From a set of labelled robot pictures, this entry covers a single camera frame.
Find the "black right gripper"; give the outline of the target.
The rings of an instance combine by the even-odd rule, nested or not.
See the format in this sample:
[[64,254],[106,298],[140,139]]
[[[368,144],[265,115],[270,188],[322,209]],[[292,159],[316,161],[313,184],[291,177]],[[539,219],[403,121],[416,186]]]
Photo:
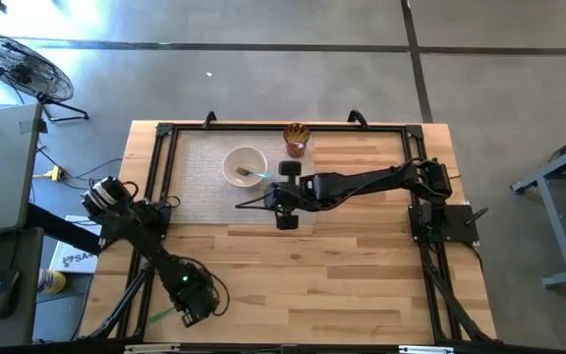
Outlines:
[[313,203],[303,186],[296,183],[296,178],[302,172],[302,163],[294,160],[281,161],[278,172],[287,180],[269,183],[264,189],[264,196],[239,203],[235,208],[273,211],[277,229],[295,230],[299,226],[299,217],[293,214],[293,211],[295,209],[312,211],[313,208]]

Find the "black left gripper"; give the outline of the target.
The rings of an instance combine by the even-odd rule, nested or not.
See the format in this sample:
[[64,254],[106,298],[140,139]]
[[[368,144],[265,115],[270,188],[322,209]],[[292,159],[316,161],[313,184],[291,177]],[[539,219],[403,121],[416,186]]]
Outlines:
[[202,321],[217,308],[217,295],[213,289],[212,276],[207,270],[198,267],[181,267],[170,278],[166,286],[170,298],[185,313],[182,316],[184,327]]

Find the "white ceramic bowl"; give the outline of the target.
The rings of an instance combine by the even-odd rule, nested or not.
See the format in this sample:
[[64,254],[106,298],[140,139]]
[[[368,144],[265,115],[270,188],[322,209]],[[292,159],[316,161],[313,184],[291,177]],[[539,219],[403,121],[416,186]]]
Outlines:
[[238,174],[237,167],[253,172],[268,172],[265,155],[255,147],[236,147],[229,151],[222,162],[222,173],[231,185],[241,188],[256,186],[262,180],[254,175]]

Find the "amber ribbed glass cup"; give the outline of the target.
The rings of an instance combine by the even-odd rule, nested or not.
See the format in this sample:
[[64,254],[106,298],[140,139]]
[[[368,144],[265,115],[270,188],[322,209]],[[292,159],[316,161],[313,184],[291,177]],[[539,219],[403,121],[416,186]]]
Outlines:
[[304,155],[311,137],[309,128],[301,123],[292,123],[283,131],[283,139],[290,157],[300,158]]

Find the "beige woven placemat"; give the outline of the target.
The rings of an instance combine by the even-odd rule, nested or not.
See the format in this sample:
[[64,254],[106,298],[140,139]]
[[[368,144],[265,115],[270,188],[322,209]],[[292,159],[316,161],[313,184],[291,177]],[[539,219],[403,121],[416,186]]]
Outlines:
[[[270,179],[256,186],[241,188],[231,185],[222,173],[222,162],[234,148],[253,147],[268,162]],[[235,205],[264,195],[265,187],[284,177],[278,173],[281,161],[290,156],[283,134],[274,131],[182,131],[178,141],[178,162],[174,167],[174,190],[180,200],[172,211],[174,223],[188,224],[269,224],[274,213],[257,209],[240,209]]]

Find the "white printed cardboard box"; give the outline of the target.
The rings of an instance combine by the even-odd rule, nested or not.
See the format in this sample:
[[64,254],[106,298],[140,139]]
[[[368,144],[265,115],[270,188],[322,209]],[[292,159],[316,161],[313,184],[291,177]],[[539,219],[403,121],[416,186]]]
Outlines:
[[[96,236],[100,235],[102,226],[90,221],[85,216],[67,215],[67,221],[75,223],[77,226],[89,231]],[[77,249],[67,243],[58,241],[49,269],[63,273],[83,273],[94,274],[97,266],[98,257]]]

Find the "yellow white bottle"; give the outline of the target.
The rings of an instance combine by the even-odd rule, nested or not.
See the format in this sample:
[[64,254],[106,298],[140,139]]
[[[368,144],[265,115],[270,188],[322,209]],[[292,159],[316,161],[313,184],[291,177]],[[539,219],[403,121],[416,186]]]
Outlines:
[[66,286],[66,276],[56,270],[41,268],[38,273],[37,292],[45,294],[56,294]]

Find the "dark desk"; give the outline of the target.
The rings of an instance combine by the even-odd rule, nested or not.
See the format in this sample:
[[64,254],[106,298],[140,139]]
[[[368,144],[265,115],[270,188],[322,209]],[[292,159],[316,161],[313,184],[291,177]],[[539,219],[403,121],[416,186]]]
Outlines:
[[0,347],[30,344],[32,340],[37,279],[43,234],[38,229],[0,234],[0,273],[20,273],[12,313],[0,319]]

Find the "black computer mouse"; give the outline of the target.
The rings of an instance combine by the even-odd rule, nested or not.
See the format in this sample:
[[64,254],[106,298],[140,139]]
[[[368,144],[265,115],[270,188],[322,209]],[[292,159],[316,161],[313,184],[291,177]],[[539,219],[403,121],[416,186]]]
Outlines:
[[13,314],[22,275],[18,270],[6,269],[0,273],[0,320]]

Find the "grey metal cart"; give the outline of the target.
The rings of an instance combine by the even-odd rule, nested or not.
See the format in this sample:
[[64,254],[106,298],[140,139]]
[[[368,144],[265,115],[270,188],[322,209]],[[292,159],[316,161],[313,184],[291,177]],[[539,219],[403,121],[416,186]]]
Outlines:
[[[543,167],[529,177],[513,183],[510,189],[514,194],[522,195],[531,188],[538,188],[566,267],[566,231],[562,221],[564,216],[557,209],[549,187],[550,182],[555,179],[566,179],[566,145],[557,149]],[[566,285],[566,269],[562,272],[543,277],[541,282],[545,289]]]

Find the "silver aluminium bracket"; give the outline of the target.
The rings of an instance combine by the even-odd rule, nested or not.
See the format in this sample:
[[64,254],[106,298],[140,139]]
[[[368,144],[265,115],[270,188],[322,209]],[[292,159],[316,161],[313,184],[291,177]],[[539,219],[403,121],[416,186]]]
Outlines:
[[168,354],[179,353],[181,346],[176,343],[148,343],[126,345],[123,354]]
[[453,347],[425,346],[425,345],[399,345],[399,354],[455,354]]

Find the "black aluminium rig frame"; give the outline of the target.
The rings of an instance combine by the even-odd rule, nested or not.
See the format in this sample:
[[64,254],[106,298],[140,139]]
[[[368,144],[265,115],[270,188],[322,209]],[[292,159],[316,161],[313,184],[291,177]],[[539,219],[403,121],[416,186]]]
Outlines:
[[[119,177],[136,182],[140,196],[155,201],[165,194],[182,202],[189,198],[178,187],[187,175],[190,149],[185,132],[219,132],[230,136],[256,132],[268,136],[265,147],[284,149],[284,122],[213,121],[205,129],[198,121],[133,121]],[[314,171],[360,173],[386,168],[412,156],[439,157],[458,174],[446,124],[377,123],[363,129],[354,123],[317,122],[310,126]],[[353,197],[333,211],[321,212],[313,224],[295,231],[275,231],[273,213],[267,224],[248,224],[234,217],[212,223],[170,221],[165,245],[170,253],[204,263],[230,290],[230,307],[184,328],[158,276],[136,292],[133,305],[118,320],[109,339],[143,342],[231,344],[431,344],[434,325],[449,337],[455,315],[436,296],[438,313],[427,300],[431,280],[421,263],[422,246],[415,243],[406,208],[422,200],[405,190]],[[496,337],[483,274],[477,255],[461,244],[438,246],[443,275],[449,275],[457,299],[484,334]],[[81,321],[79,336],[90,336],[115,307],[134,279],[140,257],[126,241],[100,254]]]

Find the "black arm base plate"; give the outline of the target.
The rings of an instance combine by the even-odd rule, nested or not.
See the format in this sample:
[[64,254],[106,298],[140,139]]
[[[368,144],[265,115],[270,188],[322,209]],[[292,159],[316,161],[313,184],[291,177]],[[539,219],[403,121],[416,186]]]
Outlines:
[[480,236],[476,221],[486,212],[487,207],[473,211],[470,205],[410,205],[412,238],[419,243],[453,242],[477,246]]

